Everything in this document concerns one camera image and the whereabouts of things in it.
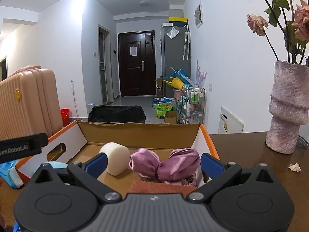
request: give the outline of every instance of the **door handle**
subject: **door handle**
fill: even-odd
[[[145,71],[145,61],[142,61],[141,66],[142,66],[142,71]]]

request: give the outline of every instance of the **black bag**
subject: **black bag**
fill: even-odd
[[[92,108],[88,116],[88,121],[103,123],[134,122],[145,124],[146,116],[143,108],[139,105],[98,105]]]

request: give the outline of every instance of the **pink vase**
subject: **pink vase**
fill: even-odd
[[[308,122],[309,67],[277,61],[275,68],[269,104],[273,118],[266,145],[276,152],[290,154],[296,147],[300,125]]]

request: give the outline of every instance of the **storage rack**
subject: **storage rack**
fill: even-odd
[[[197,92],[197,97],[191,97],[191,92]],[[186,85],[182,88],[181,100],[177,99],[176,111],[178,113],[178,123],[180,124],[203,124],[204,123],[204,109],[206,104],[206,91],[204,88],[189,87]],[[187,112],[187,101],[190,102],[190,109]]]

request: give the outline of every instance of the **gray refrigerator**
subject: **gray refrigerator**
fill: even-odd
[[[187,60],[188,47],[186,47],[184,60],[182,60],[186,28],[178,27],[180,32],[173,39],[170,39],[170,37],[165,33],[169,28],[170,26],[161,27],[162,78],[165,78],[173,73],[173,70],[170,67],[175,70],[184,70],[189,78],[191,78],[190,52],[189,59]],[[164,97],[174,98],[173,88],[166,83],[163,83],[162,93]]]

